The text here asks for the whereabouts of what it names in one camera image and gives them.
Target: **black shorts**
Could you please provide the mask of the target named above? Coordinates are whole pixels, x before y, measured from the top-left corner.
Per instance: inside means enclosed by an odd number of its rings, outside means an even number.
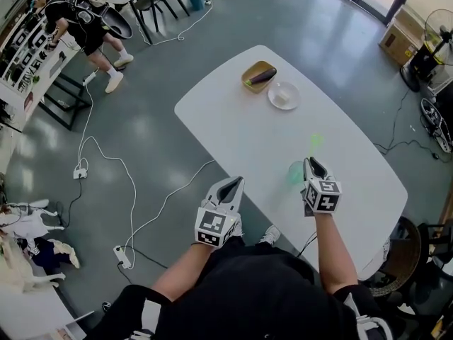
[[[90,55],[104,43],[103,38],[108,30],[104,29],[100,23],[92,22],[87,25],[71,24],[68,33],[74,37],[80,48],[84,49],[85,54]]]

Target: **white plate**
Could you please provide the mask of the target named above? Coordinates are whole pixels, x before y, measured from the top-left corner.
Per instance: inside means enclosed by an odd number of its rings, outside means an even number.
[[[299,89],[288,82],[276,82],[268,91],[269,101],[280,110],[294,110],[300,102]]]

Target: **concrete floor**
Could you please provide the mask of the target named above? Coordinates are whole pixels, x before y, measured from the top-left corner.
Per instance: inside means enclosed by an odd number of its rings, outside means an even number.
[[[379,21],[345,0],[213,2],[212,12],[185,34],[183,42],[149,47],[135,30],[125,42],[135,61],[125,70],[119,89],[106,96],[107,77],[102,75],[89,86],[94,108],[87,134],[96,137],[106,155],[120,156],[128,165],[137,186],[135,227],[154,217],[165,196],[211,159],[177,119],[174,106],[213,69],[254,45],[267,45],[310,78],[373,142],[387,145],[391,140],[395,113],[407,88],[398,67],[377,45],[385,30]],[[187,18],[180,9],[177,13],[181,17],[177,22],[164,16],[168,37],[200,17],[194,13]],[[105,52],[116,59],[109,47]],[[65,69],[75,79],[91,71],[83,55]],[[438,152],[420,125],[419,101],[409,92],[395,142],[417,139]],[[67,210],[79,193],[72,171],[87,115],[82,113],[69,132],[37,109],[8,168],[9,200],[49,198],[62,201]],[[101,317],[102,301],[114,300],[127,285],[117,271],[113,247],[130,235],[133,192],[121,164],[104,160],[94,143],[86,145],[84,156],[90,171],[82,181],[83,196],[73,206],[70,228],[58,237],[76,248],[82,264],[79,270],[63,268],[67,279],[62,293],[78,315],[97,311],[87,321],[93,326]],[[386,159],[408,191],[404,214],[416,223],[437,222],[452,165],[435,161],[416,146],[401,145]],[[157,221],[136,236],[136,247],[172,264],[193,241],[195,213],[207,189],[225,176],[215,163],[206,167],[191,187],[169,200]],[[241,212],[246,239],[257,240],[267,219],[249,200],[243,201]],[[284,240],[281,244],[289,247]],[[138,254],[135,270],[127,274],[135,283],[150,285],[162,271]]]

